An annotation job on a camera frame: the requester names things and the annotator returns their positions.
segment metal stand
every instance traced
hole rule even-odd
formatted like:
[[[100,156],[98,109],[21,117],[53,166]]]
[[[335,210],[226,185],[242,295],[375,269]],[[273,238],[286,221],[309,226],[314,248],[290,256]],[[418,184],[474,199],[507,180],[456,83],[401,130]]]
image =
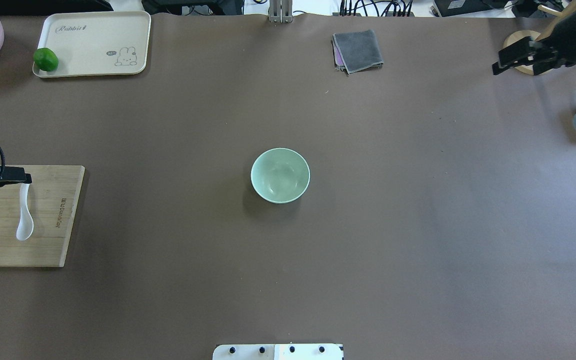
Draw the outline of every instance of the metal stand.
[[[292,23],[293,0],[270,0],[268,19],[271,23]]]
[[[212,360],[343,360],[343,344],[223,344]]]

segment white tray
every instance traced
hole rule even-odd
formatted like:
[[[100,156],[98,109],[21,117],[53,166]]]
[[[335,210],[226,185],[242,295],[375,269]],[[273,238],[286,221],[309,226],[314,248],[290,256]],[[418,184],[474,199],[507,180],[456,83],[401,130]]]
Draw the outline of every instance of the white tray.
[[[59,59],[55,71],[32,72],[40,78],[134,75],[146,68],[151,16],[146,11],[56,13],[43,22],[39,48]]]

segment wooden cutting board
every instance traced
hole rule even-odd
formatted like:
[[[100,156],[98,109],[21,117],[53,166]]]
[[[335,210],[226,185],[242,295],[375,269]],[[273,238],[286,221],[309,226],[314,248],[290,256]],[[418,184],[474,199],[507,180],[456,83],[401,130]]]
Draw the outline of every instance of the wooden cutting board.
[[[10,166],[23,167],[32,176],[28,207],[34,231],[27,240],[17,240],[21,185],[0,187],[0,267],[63,267],[82,190],[84,167]]]

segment folded towel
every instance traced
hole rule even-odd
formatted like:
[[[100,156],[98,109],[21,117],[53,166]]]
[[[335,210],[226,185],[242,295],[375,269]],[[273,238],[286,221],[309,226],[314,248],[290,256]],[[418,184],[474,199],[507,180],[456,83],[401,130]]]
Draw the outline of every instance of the folded towel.
[[[373,67],[381,68],[384,64],[373,30],[333,34],[332,41],[334,63],[348,74]]]

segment white spoon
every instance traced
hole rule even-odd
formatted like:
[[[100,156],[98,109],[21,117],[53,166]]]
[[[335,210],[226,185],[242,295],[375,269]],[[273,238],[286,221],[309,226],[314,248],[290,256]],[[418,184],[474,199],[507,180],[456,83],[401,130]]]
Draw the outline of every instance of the white spoon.
[[[19,188],[19,225],[16,227],[16,239],[24,241],[33,234],[35,222],[28,209],[28,188],[30,184],[21,184]]]

